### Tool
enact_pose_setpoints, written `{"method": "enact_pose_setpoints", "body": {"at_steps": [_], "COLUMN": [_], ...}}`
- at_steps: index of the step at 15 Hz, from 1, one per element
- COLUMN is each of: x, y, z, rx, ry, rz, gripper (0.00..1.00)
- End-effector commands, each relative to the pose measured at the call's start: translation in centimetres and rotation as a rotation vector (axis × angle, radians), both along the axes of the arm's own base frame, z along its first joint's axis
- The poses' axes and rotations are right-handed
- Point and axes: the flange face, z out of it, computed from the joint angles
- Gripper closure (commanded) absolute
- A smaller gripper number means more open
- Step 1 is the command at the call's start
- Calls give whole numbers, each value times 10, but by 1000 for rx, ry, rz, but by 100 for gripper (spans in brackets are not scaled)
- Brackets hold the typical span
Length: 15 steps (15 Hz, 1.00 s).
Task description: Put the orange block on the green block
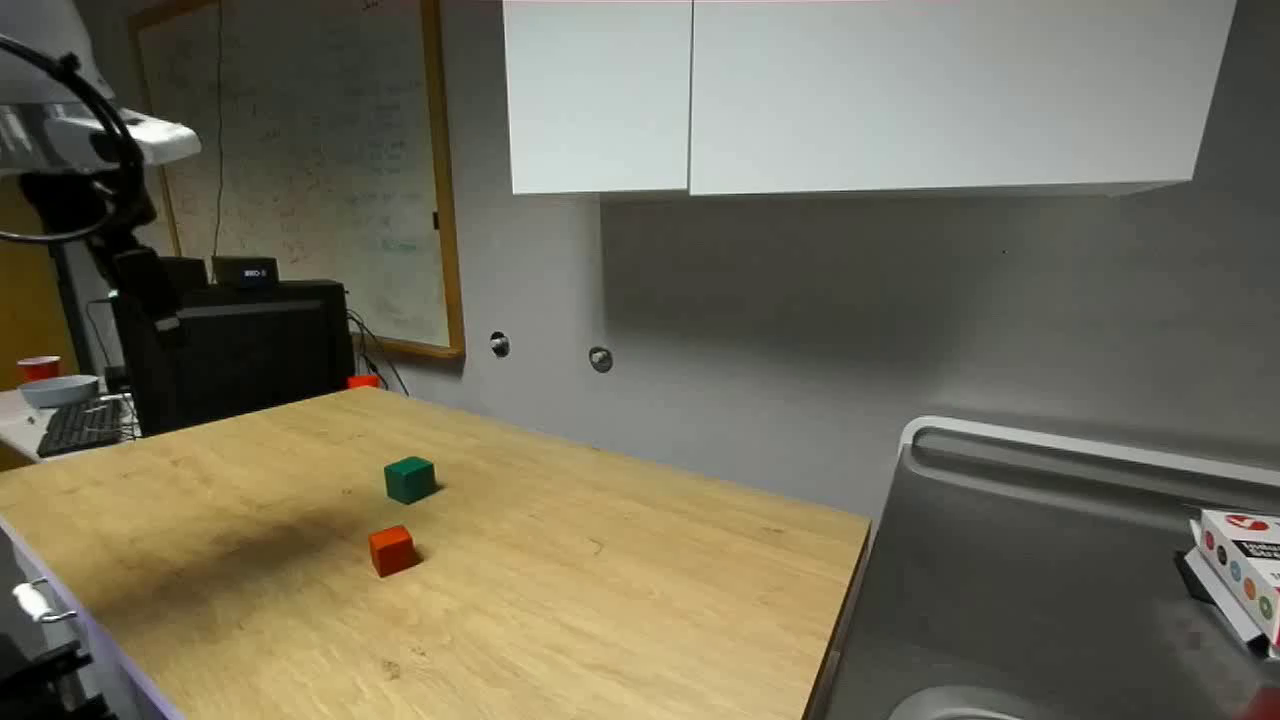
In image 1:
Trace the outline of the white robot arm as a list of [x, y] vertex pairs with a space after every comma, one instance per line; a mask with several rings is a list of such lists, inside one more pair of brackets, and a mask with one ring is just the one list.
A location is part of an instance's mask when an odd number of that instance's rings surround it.
[[10, 230], [10, 245], [77, 245], [127, 228], [145, 171], [192, 158], [187, 123], [125, 107], [103, 80], [73, 0], [0, 0], [0, 171], [83, 178], [99, 214], [63, 230]]

